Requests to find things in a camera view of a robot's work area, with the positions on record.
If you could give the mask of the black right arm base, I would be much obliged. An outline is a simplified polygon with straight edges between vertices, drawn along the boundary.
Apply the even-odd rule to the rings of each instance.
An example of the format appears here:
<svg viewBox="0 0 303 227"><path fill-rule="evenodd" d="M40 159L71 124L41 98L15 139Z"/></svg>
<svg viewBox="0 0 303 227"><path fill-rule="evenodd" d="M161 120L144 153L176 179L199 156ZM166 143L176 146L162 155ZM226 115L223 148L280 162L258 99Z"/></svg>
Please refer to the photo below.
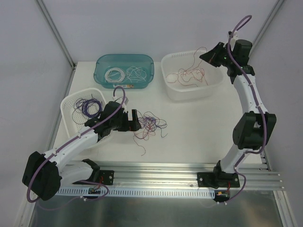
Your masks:
<svg viewBox="0 0 303 227"><path fill-rule="evenodd" d="M236 173L227 174L220 173L215 174L213 172L198 172L197 173L198 187L209 187L218 189L220 187L239 188L240 181Z"/></svg>

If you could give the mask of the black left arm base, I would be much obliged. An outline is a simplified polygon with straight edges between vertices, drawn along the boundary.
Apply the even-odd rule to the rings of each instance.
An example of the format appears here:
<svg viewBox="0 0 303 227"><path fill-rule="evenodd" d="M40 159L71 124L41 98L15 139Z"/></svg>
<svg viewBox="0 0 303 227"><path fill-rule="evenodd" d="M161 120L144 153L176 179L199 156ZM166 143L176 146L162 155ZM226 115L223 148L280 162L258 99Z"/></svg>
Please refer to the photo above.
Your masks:
<svg viewBox="0 0 303 227"><path fill-rule="evenodd" d="M113 185L114 183L114 170L97 170L93 171L92 175L84 180L86 181L85 183L82 181L77 181L74 182L73 184L78 185L78 184L95 184L95 183L101 183L104 185Z"/></svg>

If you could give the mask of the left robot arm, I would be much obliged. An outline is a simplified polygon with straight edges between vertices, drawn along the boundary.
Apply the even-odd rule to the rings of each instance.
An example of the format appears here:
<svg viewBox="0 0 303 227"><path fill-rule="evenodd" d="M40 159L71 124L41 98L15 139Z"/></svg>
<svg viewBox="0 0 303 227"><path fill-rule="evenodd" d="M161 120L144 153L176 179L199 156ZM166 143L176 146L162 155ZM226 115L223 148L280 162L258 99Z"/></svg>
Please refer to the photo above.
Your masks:
<svg viewBox="0 0 303 227"><path fill-rule="evenodd" d="M32 153L22 178L27 186L27 200L34 203L30 193L44 201L52 198L61 186L71 183L95 184L100 182L100 168L90 159L84 159L76 165L68 163L78 154L97 144L112 131L138 131L140 125L137 110L132 110L132 119L118 102L108 102L102 111L87 120L80 131L67 142L41 154Z"/></svg>

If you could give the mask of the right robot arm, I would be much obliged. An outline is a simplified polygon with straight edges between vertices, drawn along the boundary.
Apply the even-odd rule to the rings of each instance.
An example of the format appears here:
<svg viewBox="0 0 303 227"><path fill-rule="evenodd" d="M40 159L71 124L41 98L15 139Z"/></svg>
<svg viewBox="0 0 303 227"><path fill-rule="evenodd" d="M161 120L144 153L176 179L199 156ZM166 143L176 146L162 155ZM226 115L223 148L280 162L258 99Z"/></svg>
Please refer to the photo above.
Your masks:
<svg viewBox="0 0 303 227"><path fill-rule="evenodd" d="M263 105L256 86L255 71L248 64L252 43L239 39L233 47L219 42L200 59L214 67L224 66L231 84L236 89L243 116L233 129L233 145L227 155L217 163L213 183L219 187L229 182L237 166L249 154L260 154L267 145L276 124L276 115Z"/></svg>

